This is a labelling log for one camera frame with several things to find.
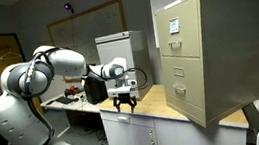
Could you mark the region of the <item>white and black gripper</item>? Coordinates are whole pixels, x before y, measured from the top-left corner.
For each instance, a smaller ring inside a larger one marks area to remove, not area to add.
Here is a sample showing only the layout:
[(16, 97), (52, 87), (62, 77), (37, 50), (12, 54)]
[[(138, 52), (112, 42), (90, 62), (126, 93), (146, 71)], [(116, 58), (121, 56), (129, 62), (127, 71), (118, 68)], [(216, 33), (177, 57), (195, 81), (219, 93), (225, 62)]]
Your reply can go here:
[(129, 104), (131, 107), (132, 113), (134, 113), (134, 108), (136, 107), (136, 97), (131, 96), (132, 81), (128, 76), (122, 76), (120, 79), (116, 79), (116, 85), (114, 88), (108, 89), (108, 96), (113, 98), (114, 107), (117, 109), (117, 112), (120, 111), (121, 104)]

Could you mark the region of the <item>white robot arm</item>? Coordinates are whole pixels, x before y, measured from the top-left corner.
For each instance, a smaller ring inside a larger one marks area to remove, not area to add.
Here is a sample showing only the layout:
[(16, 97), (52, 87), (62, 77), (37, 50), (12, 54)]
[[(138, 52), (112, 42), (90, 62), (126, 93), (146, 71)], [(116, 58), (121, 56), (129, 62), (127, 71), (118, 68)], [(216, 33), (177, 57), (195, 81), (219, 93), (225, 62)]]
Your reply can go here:
[(2, 71), (0, 134), (11, 145), (71, 145), (54, 138), (52, 125), (38, 114), (32, 98), (45, 93), (55, 75), (107, 81), (121, 79), (126, 71), (126, 59), (122, 57), (94, 66), (71, 49), (39, 46), (29, 62), (16, 63)]

